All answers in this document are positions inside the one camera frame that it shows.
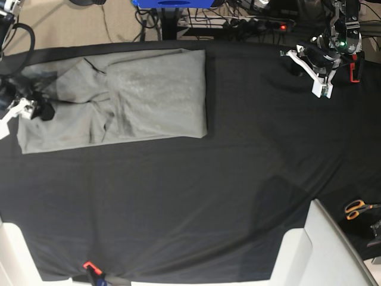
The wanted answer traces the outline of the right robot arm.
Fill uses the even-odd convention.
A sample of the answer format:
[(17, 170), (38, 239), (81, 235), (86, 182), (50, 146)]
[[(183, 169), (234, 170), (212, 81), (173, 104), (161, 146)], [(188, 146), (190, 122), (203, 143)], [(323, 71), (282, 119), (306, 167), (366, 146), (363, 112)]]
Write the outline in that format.
[(24, 1), (1, 1), (1, 57), (18, 29), (25, 30), (30, 36), (30, 47), (24, 61), (13, 71), (1, 74), (1, 139), (10, 134), (8, 122), (16, 117), (27, 120), (40, 118), (43, 121), (53, 119), (55, 110), (48, 99), (41, 92), (27, 87), (26, 94), (14, 83), (14, 79), (21, 75), (35, 50), (35, 33), (33, 29), (19, 20)]

